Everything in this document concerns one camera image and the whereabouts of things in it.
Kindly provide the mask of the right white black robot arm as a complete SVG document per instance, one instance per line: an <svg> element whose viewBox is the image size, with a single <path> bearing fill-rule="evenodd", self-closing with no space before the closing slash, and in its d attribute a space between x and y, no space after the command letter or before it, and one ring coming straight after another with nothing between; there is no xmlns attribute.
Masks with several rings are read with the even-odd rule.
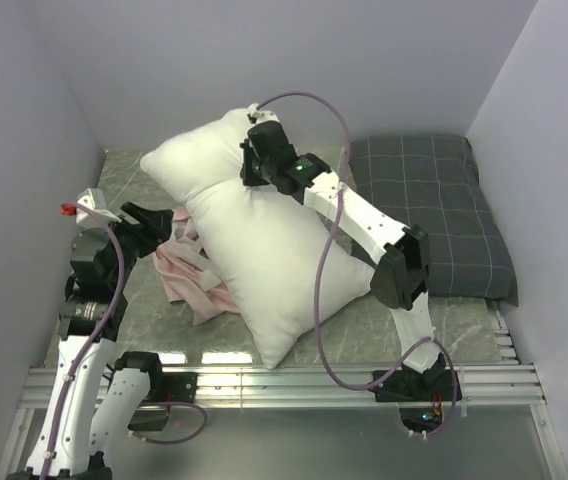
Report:
<svg viewBox="0 0 568 480"><path fill-rule="evenodd" d="M400 338L401 370L395 377L413 398L430 397L446 364L433 339L426 231L382 213L316 155L297 154L277 120L251 120L240 147L244 185L274 187L329 219L365 250L374 264L371 293L391 309Z"/></svg>

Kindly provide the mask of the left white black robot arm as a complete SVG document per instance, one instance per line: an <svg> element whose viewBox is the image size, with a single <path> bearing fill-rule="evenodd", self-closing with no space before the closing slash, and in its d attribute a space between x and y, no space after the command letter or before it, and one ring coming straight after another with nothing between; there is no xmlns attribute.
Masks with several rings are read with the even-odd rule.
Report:
<svg viewBox="0 0 568 480"><path fill-rule="evenodd" d="M157 354L112 358L128 303L123 290L137 261L172 234L170 210L132 202L117 216L86 197L61 214L81 226L60 310L58 360L44 423L14 479L110 479L106 456L135 410L160 398L166 379Z"/></svg>

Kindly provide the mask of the aluminium mounting rail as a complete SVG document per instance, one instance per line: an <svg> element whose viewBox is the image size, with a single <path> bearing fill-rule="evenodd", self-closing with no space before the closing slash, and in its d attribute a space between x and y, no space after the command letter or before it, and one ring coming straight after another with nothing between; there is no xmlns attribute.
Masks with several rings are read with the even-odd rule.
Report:
<svg viewBox="0 0 568 480"><path fill-rule="evenodd" d="M372 379L372 372L382 370L382 382L401 368L386 371L373 364L342 365L328 372L321 365L308 364L268 370L251 364L165 364L159 358L161 377L165 373L196 373L195 405L204 420L209 420L215 410L394 409L399 429L405 436L427 441L448 429L456 419L467 417L474 409L522 408L531 417L540 445L549 448L551 427L546 397L534 366L519 361L499 303L446 299L437 303L436 313L440 320L448 319L454 313L478 314L481 324L492 333L500 360L493 364L455 364L449 351L441 349L446 367L457 373L462 399L444 404L445 423L426 440L419 435L409 435L399 415L400 407L422 407L424 403L375 401L372 389L377 381ZM1 477L14 479L12 473L25 467L44 423L55 375L53 369L35 369L28 375L0 463ZM132 436L145 440L147 435L134 434L127 426L125 433L109 449L106 460L121 438Z"/></svg>

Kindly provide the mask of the pink purple Elsa pillowcase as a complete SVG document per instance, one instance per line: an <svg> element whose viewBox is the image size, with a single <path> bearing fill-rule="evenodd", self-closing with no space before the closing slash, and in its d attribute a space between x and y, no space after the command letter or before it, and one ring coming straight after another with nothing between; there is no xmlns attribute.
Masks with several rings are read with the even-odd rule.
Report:
<svg viewBox="0 0 568 480"><path fill-rule="evenodd" d="M223 313L239 312L185 207L173 211L169 239L152 254L152 261L168 300L185 302L193 312L195 326Z"/></svg>

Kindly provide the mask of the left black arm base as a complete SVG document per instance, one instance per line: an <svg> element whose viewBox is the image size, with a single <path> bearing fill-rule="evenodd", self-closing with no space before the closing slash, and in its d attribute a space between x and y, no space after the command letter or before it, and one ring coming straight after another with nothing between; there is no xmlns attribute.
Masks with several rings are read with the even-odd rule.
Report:
<svg viewBox="0 0 568 480"><path fill-rule="evenodd" d="M195 390L198 375L192 372L165 373L133 414L128 429L134 434L155 433L169 425L178 413L196 413Z"/></svg>

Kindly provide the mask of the dark grey checked pillow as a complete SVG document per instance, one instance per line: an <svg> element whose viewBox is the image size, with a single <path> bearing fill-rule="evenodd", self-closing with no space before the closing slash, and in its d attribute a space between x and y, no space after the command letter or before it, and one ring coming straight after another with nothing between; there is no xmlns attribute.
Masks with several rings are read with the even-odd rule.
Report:
<svg viewBox="0 0 568 480"><path fill-rule="evenodd" d="M356 190L382 213L429 236L429 291L519 303L515 269L480 188L470 142L450 134L353 141Z"/></svg>

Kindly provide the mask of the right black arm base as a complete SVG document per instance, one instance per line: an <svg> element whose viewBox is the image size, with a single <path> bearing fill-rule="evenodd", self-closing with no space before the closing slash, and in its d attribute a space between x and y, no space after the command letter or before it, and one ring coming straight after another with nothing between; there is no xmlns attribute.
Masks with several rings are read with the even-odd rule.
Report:
<svg viewBox="0 0 568 480"><path fill-rule="evenodd" d="M377 403L424 403L422 407L400 407L402 425L409 435L419 435L426 440L445 423L444 404L462 399L457 373L442 365L434 365L423 373L408 367L395 371L380 382L384 372L375 370L372 379L377 381L372 389Z"/></svg>

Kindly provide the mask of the white pillow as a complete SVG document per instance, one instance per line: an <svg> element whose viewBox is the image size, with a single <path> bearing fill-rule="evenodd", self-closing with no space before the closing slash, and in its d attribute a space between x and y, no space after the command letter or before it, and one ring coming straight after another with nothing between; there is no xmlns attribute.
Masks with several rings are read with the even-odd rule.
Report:
<svg viewBox="0 0 568 480"><path fill-rule="evenodd" d="M275 368L314 326L370 290L373 270L328 241L319 216L273 187L240 178L247 107L166 140L141 159L150 176L195 221L208 258Z"/></svg>

